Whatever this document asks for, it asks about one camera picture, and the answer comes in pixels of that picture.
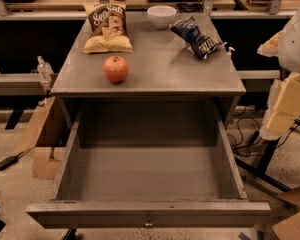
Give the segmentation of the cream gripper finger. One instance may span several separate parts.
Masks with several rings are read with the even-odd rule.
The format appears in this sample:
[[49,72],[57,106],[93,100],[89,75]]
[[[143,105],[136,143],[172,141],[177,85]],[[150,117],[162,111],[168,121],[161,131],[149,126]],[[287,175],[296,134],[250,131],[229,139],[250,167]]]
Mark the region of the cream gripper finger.
[[277,57],[281,32],[277,32],[269,40],[259,46],[257,53],[265,57]]
[[267,106],[260,135],[265,140],[277,140],[300,117],[300,73],[291,73],[285,80],[275,79]]

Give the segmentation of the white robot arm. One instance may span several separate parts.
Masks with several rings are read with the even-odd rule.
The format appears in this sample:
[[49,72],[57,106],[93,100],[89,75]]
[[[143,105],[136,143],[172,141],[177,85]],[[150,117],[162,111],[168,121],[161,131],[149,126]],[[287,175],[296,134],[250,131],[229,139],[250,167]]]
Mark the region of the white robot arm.
[[300,9],[281,31],[259,46],[257,53],[277,57],[281,68],[290,72],[284,80],[273,82],[260,129],[263,139],[277,140],[300,117]]

